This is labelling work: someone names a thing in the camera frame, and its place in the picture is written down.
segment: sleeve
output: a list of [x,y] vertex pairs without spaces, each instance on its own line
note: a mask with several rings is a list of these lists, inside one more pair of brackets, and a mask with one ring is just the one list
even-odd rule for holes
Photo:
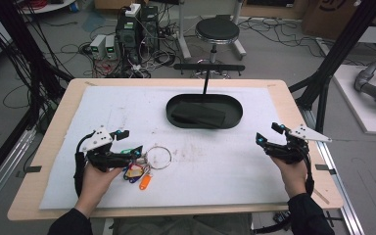
[[292,219],[292,232],[295,235],[332,235],[334,230],[329,226],[322,208],[309,194],[300,194],[289,202]]
[[50,227],[48,235],[92,235],[90,220],[80,211],[71,209]]

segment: wooden table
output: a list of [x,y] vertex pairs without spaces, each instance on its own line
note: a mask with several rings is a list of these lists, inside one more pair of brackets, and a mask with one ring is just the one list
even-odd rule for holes
[[[67,210],[40,210],[39,205],[44,195],[51,167],[63,144],[71,120],[77,110],[82,94],[88,86],[198,86],[201,79],[95,79],[77,78],[73,80],[56,111],[53,120],[37,150],[31,165],[42,165],[41,171],[28,173],[9,209],[11,220],[35,220],[58,218]],[[276,107],[281,123],[294,128],[305,123],[285,82],[281,80],[259,79],[214,79],[209,87],[260,87],[267,88]],[[309,142],[313,165],[324,165],[322,157],[314,142]],[[340,193],[327,170],[313,169],[315,189],[312,198],[324,209],[338,209],[343,205]],[[174,208],[143,209],[99,209],[94,217],[120,217],[144,215],[198,214],[223,212],[274,212],[287,209],[286,203],[264,205],[230,205],[230,206],[193,206]]]

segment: stool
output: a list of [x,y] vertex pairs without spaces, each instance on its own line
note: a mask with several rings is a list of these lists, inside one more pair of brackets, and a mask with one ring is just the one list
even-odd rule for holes
[[[197,23],[195,34],[203,41],[212,44],[210,58],[208,60],[200,60],[198,63],[222,64],[221,61],[215,59],[217,44],[231,44],[237,40],[240,34],[240,28],[230,20],[224,18],[210,18]],[[230,75],[223,73],[221,70],[212,70],[211,74],[218,74],[224,78],[230,78]],[[202,71],[196,71],[195,75],[200,78]]]

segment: white paper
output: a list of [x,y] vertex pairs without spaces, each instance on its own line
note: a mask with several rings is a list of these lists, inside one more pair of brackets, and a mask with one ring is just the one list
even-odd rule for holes
[[163,146],[172,163],[152,170],[144,191],[122,173],[114,180],[99,208],[173,207],[284,203],[288,197],[280,171],[256,144],[260,132],[268,141],[285,143],[271,129],[279,122],[266,88],[209,88],[243,106],[240,123],[230,129],[183,129],[170,124],[165,106],[178,94],[201,93],[198,87],[101,87],[86,89],[55,159],[41,209],[69,209],[76,202],[73,175],[78,141],[100,125],[108,131],[129,130],[112,151],[143,145],[143,153]]

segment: person's right hand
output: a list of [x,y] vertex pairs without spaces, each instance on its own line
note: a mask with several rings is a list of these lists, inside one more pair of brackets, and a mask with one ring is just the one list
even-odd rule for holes
[[282,160],[273,157],[271,157],[271,159],[282,173],[282,179],[285,183],[285,189],[289,198],[306,192],[305,182],[307,169],[304,161],[300,161],[297,164],[286,164]]

